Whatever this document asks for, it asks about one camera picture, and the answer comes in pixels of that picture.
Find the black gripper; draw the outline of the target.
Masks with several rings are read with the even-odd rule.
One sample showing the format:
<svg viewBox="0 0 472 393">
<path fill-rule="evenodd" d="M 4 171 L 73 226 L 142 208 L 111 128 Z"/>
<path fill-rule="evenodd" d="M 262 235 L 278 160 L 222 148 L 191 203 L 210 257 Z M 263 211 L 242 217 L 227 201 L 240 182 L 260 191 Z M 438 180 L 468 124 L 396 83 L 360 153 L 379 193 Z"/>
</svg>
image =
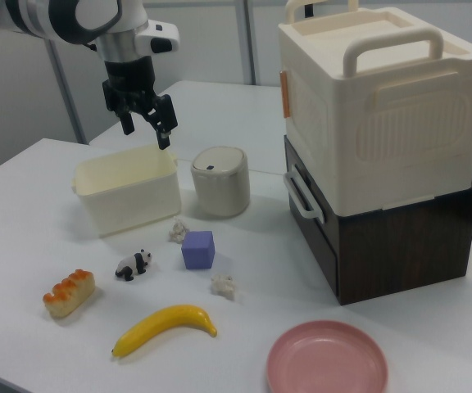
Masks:
<svg viewBox="0 0 472 393">
<path fill-rule="evenodd" d="M 102 83 L 105 103 L 120 119 L 124 135 L 134 132 L 131 111 L 140 114 L 156 132 L 160 150 L 170 146 L 170 135 L 178 126 L 175 109 L 168 94 L 156 96 L 155 73 L 150 56 L 135 61 L 106 61 L 108 79 Z"/>
</svg>

